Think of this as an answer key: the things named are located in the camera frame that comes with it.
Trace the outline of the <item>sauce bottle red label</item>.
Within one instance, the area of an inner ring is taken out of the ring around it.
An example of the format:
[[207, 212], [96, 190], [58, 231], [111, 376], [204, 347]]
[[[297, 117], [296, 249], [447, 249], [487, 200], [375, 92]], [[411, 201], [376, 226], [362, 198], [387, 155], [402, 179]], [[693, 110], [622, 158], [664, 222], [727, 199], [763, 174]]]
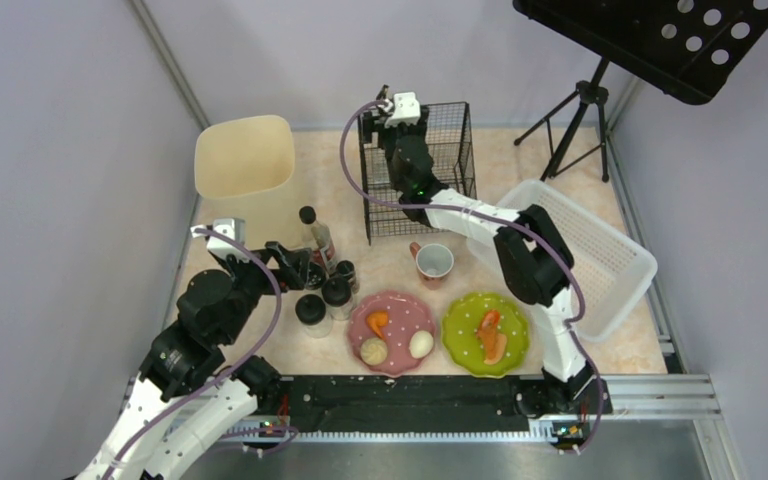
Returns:
[[298, 215], [304, 227], [303, 240], [311, 249], [314, 262], [322, 266], [329, 275], [333, 275], [338, 259], [329, 227], [318, 220], [312, 206], [301, 207]]

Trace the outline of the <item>glass jar black lid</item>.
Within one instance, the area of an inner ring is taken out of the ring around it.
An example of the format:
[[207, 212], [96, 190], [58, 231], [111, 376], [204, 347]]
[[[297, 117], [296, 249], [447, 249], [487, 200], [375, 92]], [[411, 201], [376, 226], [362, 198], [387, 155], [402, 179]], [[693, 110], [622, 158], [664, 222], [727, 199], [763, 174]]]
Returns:
[[329, 278], [321, 288], [326, 312], [335, 321], [348, 321], [355, 308], [350, 283], [342, 276]]
[[303, 295], [297, 300], [294, 311], [296, 318], [310, 337], [319, 339], [330, 334], [333, 319], [327, 312], [326, 303], [319, 295]]

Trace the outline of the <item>glass jar black lid front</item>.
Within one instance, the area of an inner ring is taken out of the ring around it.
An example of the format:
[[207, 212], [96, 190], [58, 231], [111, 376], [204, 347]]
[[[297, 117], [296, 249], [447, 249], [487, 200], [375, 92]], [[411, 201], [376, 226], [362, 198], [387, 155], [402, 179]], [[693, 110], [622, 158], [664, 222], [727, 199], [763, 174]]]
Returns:
[[296, 318], [310, 337], [319, 339], [330, 334], [333, 319], [327, 312], [326, 303], [319, 295], [303, 295], [297, 300], [294, 311]]

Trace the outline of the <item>clear bottle gold spout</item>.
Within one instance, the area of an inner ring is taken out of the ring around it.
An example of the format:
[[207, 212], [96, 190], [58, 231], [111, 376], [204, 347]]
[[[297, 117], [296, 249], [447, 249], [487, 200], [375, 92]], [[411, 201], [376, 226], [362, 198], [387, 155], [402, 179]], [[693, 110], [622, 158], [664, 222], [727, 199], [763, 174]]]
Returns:
[[376, 107], [381, 109], [388, 109], [392, 104], [389, 96], [389, 86], [384, 84], [375, 97]]

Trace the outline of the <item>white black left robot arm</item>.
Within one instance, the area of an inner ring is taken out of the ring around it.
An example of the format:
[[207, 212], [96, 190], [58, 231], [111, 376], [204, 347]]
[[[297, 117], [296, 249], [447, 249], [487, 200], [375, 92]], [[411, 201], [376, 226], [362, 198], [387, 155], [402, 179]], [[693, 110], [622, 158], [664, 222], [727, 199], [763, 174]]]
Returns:
[[152, 342], [132, 393], [80, 479], [179, 479], [232, 426], [254, 413], [279, 376], [261, 357], [217, 372], [264, 296], [308, 286], [308, 248], [276, 241], [241, 253], [211, 237], [218, 268], [194, 275], [178, 298], [177, 318]]

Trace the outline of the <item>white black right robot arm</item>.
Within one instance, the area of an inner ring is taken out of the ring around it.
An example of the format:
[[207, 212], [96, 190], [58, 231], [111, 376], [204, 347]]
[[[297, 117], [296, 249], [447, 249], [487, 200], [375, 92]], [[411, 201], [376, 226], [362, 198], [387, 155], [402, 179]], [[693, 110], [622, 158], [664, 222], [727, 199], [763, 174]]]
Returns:
[[401, 210], [430, 228], [458, 233], [494, 249], [509, 291], [535, 307], [532, 320], [544, 344], [542, 373], [548, 394], [571, 406], [591, 403], [596, 418], [606, 412], [608, 390], [575, 331], [586, 311], [572, 268], [574, 257], [548, 212], [495, 207], [459, 193], [433, 172], [422, 123], [389, 126], [371, 112], [361, 114], [359, 136], [384, 153], [395, 202], [367, 200]]

